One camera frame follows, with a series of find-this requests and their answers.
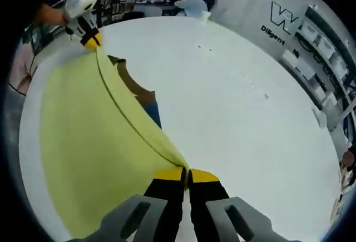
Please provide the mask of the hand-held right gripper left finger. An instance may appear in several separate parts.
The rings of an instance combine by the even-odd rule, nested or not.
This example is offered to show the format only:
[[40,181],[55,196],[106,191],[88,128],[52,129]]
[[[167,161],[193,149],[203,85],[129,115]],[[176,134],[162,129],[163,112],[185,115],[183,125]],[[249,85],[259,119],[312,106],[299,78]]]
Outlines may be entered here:
[[143,195],[133,195],[101,222],[102,241],[174,241],[182,219],[185,168],[158,171]]

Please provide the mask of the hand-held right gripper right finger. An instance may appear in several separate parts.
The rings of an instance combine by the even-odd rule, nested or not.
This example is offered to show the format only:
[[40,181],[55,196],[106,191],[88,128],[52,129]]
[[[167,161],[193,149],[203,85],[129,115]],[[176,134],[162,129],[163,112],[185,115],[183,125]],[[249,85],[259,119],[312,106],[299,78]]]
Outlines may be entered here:
[[271,220],[239,197],[230,197],[210,172],[191,169],[191,221],[198,241],[284,241]]

